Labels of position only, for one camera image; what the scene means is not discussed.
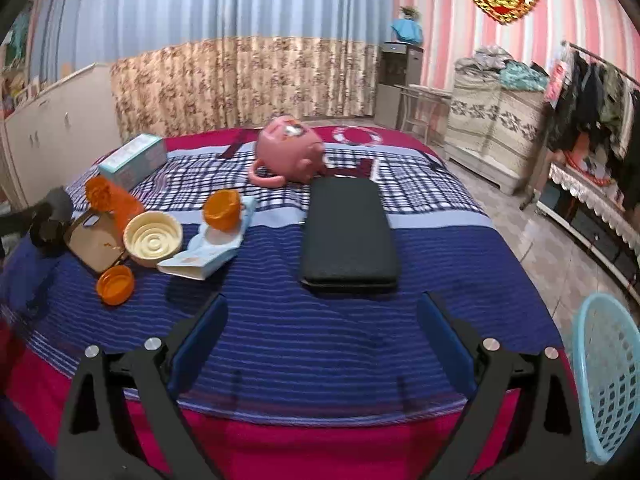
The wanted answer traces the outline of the black rectangular pouch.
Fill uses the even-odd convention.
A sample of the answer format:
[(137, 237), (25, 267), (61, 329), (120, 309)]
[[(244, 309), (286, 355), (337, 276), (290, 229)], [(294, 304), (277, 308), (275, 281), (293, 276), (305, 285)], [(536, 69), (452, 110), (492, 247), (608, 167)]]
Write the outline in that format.
[(368, 178), (323, 177), (310, 187), (300, 281), (327, 292), (388, 292), (399, 259), (380, 189)]

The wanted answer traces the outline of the orange plastic mesh bag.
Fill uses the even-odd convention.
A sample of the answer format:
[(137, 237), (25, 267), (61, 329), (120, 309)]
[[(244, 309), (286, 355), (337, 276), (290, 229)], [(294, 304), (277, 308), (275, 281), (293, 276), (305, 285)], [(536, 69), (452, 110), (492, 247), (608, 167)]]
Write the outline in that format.
[(86, 182), (85, 196), (92, 209), (113, 217), (120, 234), (134, 217), (144, 211), (140, 200), (99, 174)]

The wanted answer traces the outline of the low shelf with lace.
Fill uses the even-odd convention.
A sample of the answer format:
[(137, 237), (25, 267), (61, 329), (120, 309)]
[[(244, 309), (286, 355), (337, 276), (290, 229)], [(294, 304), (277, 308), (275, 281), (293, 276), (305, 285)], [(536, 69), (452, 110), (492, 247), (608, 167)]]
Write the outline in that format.
[(536, 209), (582, 244), (629, 296), (639, 299), (639, 232), (602, 188), (554, 162)]

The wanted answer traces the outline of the brown rectangular tray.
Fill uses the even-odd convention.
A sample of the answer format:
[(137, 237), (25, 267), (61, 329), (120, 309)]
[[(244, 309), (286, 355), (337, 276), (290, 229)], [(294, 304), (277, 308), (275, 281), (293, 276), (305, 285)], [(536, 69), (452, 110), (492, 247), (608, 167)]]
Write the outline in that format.
[(70, 252), (96, 274), (126, 258), (122, 234), (110, 214), (87, 210), (70, 225), (64, 240)]

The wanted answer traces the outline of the striped blue red bedspread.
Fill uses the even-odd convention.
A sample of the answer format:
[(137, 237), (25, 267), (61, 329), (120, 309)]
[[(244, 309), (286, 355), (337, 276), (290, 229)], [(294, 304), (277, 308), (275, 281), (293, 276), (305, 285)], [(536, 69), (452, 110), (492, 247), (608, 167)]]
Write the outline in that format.
[(247, 181), (253, 136), (221, 130), (171, 140), (162, 169), (137, 187), (150, 209), (195, 235), (217, 188), (257, 200), (238, 255), (207, 281), (134, 267), (116, 309), (72, 254), (21, 240), (1, 273), (1, 411), (28, 457), (54, 468), (70, 380), (85, 348), (137, 348), (164, 336), (214, 292), (228, 323), (181, 398), (195, 437), (230, 479), (414, 479), (445, 444), (464, 400), (423, 336), (424, 292), (516, 352), (559, 347), (544, 300), (460, 179), (402, 134), (352, 128), (321, 135), (332, 165), (374, 163), (400, 261), (386, 295), (318, 294), (299, 281), (309, 193)]

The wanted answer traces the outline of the light blue laundry basket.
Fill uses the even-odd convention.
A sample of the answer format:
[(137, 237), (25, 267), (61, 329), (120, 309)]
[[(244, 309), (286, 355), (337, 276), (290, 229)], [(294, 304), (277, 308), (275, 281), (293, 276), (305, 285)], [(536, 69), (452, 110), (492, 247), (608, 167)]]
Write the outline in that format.
[(580, 306), (572, 365), (587, 460), (604, 465), (639, 419), (639, 330), (613, 296), (594, 292)]

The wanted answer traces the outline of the grey water dispenser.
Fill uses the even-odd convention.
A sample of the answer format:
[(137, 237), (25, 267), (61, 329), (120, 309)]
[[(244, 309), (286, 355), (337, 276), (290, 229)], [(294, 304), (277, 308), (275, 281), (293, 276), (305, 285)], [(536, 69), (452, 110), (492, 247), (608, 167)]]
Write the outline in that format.
[(380, 53), (373, 121), (383, 128), (397, 129), (402, 111), (401, 89), (420, 82), (423, 49), (405, 42), (386, 41), (381, 44)]

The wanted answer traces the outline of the cream round plastic bowl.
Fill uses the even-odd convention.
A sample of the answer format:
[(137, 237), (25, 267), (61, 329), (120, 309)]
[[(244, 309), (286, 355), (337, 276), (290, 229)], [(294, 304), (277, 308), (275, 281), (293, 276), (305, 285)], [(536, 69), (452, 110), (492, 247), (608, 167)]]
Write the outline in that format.
[(145, 211), (128, 222), (122, 239), (135, 263), (145, 268), (156, 268), (181, 249), (183, 228), (171, 214)]

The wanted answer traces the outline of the small metal side table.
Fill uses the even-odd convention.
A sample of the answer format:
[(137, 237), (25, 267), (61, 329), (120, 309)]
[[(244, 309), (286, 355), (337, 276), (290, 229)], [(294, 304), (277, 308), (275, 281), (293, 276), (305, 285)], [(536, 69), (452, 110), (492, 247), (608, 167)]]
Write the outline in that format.
[(438, 135), (435, 118), (448, 110), (451, 93), (446, 90), (408, 84), (398, 86), (400, 91), (398, 129), (429, 144)]

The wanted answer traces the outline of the light blue tissue box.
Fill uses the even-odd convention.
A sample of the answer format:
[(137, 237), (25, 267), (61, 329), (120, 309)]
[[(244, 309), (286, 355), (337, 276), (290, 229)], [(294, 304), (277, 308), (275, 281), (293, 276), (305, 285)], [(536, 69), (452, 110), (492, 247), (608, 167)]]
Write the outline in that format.
[(132, 190), (167, 162), (163, 138), (140, 133), (121, 146), (98, 165), (99, 175), (112, 183)]

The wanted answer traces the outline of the blue covered water bottle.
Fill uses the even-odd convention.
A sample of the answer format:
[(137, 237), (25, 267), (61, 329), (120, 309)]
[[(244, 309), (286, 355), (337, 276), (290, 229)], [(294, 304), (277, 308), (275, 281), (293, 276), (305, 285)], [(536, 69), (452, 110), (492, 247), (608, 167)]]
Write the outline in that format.
[(392, 31), (396, 40), (404, 44), (414, 44), (421, 47), (423, 44), (423, 30), (421, 25), (411, 18), (398, 18), (393, 20)]

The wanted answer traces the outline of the pile of folded clothes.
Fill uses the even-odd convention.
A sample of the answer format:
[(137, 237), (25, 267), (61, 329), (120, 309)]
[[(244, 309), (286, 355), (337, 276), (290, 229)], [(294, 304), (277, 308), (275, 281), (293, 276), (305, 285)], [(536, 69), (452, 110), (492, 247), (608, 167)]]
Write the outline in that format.
[(514, 91), (543, 92), (549, 82), (549, 75), (542, 68), (520, 62), (498, 46), (479, 47), (472, 56), (458, 58), (454, 72), (474, 82), (498, 82)]

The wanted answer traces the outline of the blue and floral curtain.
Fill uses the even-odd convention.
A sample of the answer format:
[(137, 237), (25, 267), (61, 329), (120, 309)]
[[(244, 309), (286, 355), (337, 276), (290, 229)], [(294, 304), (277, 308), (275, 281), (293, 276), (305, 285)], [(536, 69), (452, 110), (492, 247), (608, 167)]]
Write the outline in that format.
[(36, 0), (29, 75), (111, 67), (119, 130), (368, 116), (393, 0)]

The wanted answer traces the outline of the white cabinet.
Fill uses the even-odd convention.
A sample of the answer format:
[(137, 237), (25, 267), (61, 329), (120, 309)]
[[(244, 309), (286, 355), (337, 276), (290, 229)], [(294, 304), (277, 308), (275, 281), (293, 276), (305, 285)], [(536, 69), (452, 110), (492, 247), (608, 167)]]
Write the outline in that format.
[(2, 120), (2, 190), (13, 206), (28, 207), (121, 145), (111, 66), (91, 64)]

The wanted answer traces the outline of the clothes rack with garments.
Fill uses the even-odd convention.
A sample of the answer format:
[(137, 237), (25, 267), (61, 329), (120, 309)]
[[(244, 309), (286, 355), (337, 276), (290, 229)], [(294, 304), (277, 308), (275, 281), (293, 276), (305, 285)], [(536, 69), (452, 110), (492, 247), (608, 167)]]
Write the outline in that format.
[(576, 171), (625, 214), (639, 207), (639, 81), (593, 52), (564, 40), (544, 95), (546, 118), (533, 188), (541, 196), (551, 166)]

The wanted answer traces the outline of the patterned cloth covered chest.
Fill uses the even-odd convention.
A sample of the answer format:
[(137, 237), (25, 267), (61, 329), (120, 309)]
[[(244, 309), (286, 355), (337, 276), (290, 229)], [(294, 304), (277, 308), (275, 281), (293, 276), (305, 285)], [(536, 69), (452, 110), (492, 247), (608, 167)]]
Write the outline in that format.
[(544, 94), (503, 87), (491, 72), (457, 72), (444, 151), (512, 195), (532, 175), (541, 144)]

